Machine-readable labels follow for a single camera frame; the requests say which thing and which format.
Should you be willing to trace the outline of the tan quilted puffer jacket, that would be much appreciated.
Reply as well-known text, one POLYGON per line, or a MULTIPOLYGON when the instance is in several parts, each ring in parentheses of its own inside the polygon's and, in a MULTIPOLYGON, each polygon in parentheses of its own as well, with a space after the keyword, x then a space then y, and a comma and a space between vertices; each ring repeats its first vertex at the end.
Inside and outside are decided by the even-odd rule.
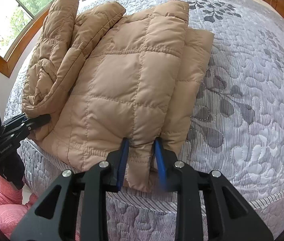
POLYGON ((149 192, 152 145, 179 153, 208 67, 212 32, 189 27, 189 5, 170 0, 126 14, 117 2, 78 12, 55 0, 30 60, 22 111, 49 114, 31 132, 47 153, 85 171, 129 140, 124 184, 149 192))

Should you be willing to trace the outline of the pink quilted garment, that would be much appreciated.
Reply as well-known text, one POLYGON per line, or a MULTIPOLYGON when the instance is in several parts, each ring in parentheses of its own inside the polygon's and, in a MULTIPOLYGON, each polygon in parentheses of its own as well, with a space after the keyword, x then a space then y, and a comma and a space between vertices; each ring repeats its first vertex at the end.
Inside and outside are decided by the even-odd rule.
POLYGON ((14 228, 37 201, 37 196, 31 194, 27 203, 23 204, 22 201, 22 190, 15 190, 0 176, 0 230, 7 238, 10 238, 14 228))

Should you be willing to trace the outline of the grey floral quilted bedspread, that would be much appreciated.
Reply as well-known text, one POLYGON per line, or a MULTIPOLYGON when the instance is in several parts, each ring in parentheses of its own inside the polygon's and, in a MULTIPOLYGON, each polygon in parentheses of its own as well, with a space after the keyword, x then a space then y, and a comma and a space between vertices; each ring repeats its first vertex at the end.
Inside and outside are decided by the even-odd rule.
MULTIPOLYGON (((168 0, 118 1, 129 14, 168 0)), ((284 240, 284 19, 258 0, 183 0, 189 25, 214 33, 207 73, 179 158, 221 171, 284 240)))

